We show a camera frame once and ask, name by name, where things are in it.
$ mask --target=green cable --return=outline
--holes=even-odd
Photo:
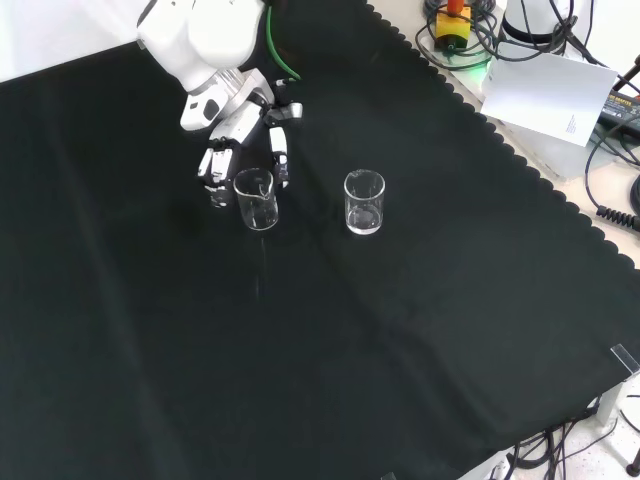
[[[280,55],[278,55],[278,52],[276,51],[276,46],[273,44],[273,38],[271,37],[271,10],[272,9],[273,7],[270,6],[269,9],[267,10],[267,45],[269,46],[269,51],[271,52],[273,59],[276,61],[276,63],[280,68],[282,68],[285,72],[287,72],[296,80],[302,80],[302,77],[300,77],[300,75],[298,75],[295,72],[295,70],[293,70],[289,65],[287,65],[284,62],[284,60],[282,60],[282,58],[280,58]]]

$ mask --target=clear glass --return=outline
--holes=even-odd
[[[371,170],[356,170],[344,181],[347,227],[358,235],[371,235],[382,226],[384,178]]]
[[[242,220],[251,230],[267,230],[278,222],[273,175],[262,168],[243,170],[233,188],[238,194]]]

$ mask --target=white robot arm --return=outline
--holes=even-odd
[[[217,124],[198,169],[216,207],[233,198],[235,147],[248,141],[268,113],[272,119],[282,116],[272,111],[275,98],[264,76],[257,69],[238,70],[253,53],[263,11],[262,0],[151,0],[138,20],[143,46],[188,93],[182,127],[195,131]],[[291,111],[301,116],[301,109]],[[274,161],[276,178],[286,186],[284,143],[284,156],[274,155]]]

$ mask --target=wall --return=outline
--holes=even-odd
[[[0,0],[0,81],[135,40],[148,0]]]

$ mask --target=table leg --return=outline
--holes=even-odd
[[[609,423],[615,413],[618,401],[627,396],[628,386],[629,382],[622,382],[602,395],[600,407],[596,413],[596,418],[601,425],[606,426]]]
[[[476,468],[467,472],[459,480],[484,480],[489,476],[493,467],[498,465],[500,461],[507,456],[507,452],[509,450],[505,450],[504,452],[498,452],[493,457],[491,457],[486,462],[478,465]]]
[[[632,464],[627,465],[627,473],[632,477],[640,476],[640,451]]]

